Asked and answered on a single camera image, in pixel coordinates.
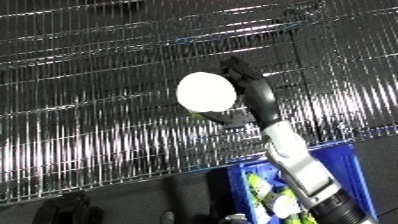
black object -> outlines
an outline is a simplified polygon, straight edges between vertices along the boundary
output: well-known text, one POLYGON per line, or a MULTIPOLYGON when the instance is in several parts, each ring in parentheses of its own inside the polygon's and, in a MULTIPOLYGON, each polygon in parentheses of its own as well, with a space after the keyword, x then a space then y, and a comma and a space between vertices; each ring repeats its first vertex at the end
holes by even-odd
MULTIPOLYGON (((223 76, 234 86, 238 95, 245 93, 248 83, 253 80, 258 80, 261 74, 250 69, 249 65, 242 59, 232 56, 231 58, 221 62, 221 69, 217 70, 218 75, 223 76)), ((224 125, 225 129, 242 128, 247 123, 256 121, 252 114, 231 114, 224 115, 215 112, 200 113, 203 117, 224 125)))
POLYGON ((322 224, 358 224, 366 218, 362 209, 343 190, 318 204, 310 212, 322 224))
POLYGON ((274 93, 267 80, 251 81, 245 91, 245 101, 261 130, 282 121, 274 93))
POLYGON ((37 211, 33 224, 101 224, 102 217, 103 211, 90 207, 90 198, 78 192, 46 201, 37 211))
POLYGON ((160 216, 160 224, 175 224, 175 214, 172 211, 165 211, 160 216))

metal grate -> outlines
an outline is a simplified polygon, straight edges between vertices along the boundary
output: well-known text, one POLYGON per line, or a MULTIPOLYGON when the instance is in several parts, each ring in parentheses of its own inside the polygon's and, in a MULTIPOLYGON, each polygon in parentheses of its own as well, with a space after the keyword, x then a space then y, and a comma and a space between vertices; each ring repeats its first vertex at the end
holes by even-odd
POLYGON ((395 0, 1 4, 0 205, 261 153, 255 125, 226 131, 176 101, 182 77, 232 54, 312 144, 397 133, 395 0))

blue plastic container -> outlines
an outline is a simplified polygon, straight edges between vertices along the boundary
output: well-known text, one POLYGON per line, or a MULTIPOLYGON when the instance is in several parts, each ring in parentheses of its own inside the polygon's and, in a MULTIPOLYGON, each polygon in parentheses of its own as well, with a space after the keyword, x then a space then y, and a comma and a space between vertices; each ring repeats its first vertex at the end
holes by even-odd
MULTIPOLYGON (((377 217, 352 145, 326 147, 314 150, 311 154, 329 169, 364 211, 373 217, 377 217)), ((285 184, 278 178, 278 170, 265 160, 237 164, 228 168, 236 211, 246 214, 252 224, 263 224, 257 223, 255 220, 254 208, 250 202, 250 191, 246 179, 247 172, 256 173, 275 187, 284 186, 285 184)), ((275 216, 270 221, 270 224, 282 223, 275 216)))

black robot arm segment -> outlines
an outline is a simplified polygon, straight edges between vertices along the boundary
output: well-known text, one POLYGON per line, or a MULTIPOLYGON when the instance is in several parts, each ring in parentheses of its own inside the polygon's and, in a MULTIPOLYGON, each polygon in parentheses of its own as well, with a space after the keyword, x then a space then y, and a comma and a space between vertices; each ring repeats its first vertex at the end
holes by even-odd
POLYGON ((221 63, 222 71, 242 94, 245 104, 269 141, 267 159, 278 167, 283 179, 310 210, 319 224, 376 224, 342 189, 339 182, 313 158, 304 139, 283 121, 276 97, 266 79, 237 57, 221 63))
POLYGON ((251 80, 245 90, 245 103, 261 130, 282 121, 274 93, 267 80, 251 80))

white round object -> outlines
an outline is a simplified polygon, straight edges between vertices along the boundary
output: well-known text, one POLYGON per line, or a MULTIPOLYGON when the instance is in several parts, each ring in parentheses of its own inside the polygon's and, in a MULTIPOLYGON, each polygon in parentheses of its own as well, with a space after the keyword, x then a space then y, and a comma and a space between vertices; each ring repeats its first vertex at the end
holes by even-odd
POLYGON ((222 112, 236 101, 232 84, 219 75, 196 72, 184 77, 177 87, 178 102, 194 112, 222 112))
POLYGON ((286 195, 281 195, 275 199, 272 205, 272 211, 280 219, 286 219, 292 213, 292 200, 286 195))

